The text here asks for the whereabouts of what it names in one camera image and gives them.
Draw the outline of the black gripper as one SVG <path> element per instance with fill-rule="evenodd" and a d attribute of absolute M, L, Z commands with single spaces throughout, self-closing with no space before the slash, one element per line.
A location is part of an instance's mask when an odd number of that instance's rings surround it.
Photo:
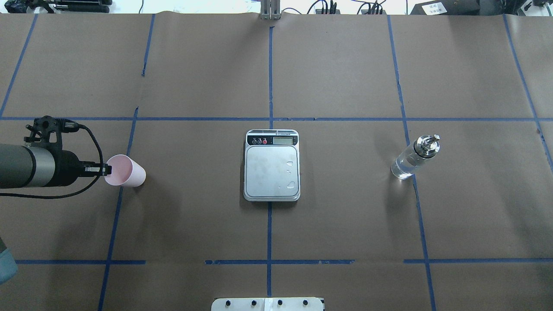
<path fill-rule="evenodd" d="M 91 161 L 81 161 L 68 150 L 53 151 L 55 170 L 53 186 L 69 186 L 78 178 L 103 177 L 112 173 L 112 166 Z"/>

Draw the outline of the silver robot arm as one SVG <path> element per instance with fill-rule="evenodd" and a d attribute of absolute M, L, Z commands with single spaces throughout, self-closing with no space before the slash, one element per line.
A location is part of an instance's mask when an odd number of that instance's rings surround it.
<path fill-rule="evenodd" d="M 108 176 L 112 166 L 81 161 L 68 150 L 1 144 L 0 188 L 65 187 L 78 178 Z"/>

